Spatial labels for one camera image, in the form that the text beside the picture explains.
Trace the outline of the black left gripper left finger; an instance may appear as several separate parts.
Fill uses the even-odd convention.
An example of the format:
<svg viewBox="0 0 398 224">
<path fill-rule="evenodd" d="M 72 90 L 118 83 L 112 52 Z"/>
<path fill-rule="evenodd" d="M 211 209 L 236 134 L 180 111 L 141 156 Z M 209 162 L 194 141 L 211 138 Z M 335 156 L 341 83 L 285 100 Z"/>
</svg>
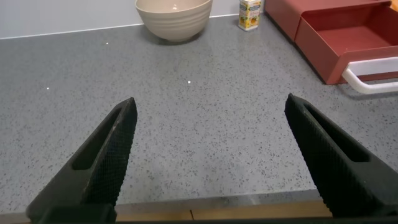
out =
<svg viewBox="0 0 398 224">
<path fill-rule="evenodd" d="M 118 103 L 29 204 L 33 223 L 113 223 L 137 123 L 133 98 Z"/>
</svg>

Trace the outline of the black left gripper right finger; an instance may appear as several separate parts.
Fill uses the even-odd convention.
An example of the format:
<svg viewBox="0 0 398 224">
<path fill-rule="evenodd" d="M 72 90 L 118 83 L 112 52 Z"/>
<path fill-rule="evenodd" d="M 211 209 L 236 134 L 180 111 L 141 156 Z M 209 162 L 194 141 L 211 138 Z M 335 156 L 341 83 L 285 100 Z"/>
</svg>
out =
<svg viewBox="0 0 398 224">
<path fill-rule="evenodd" d="M 396 217 L 397 172 L 303 98 L 289 94 L 290 129 L 335 217 Z"/>
</svg>

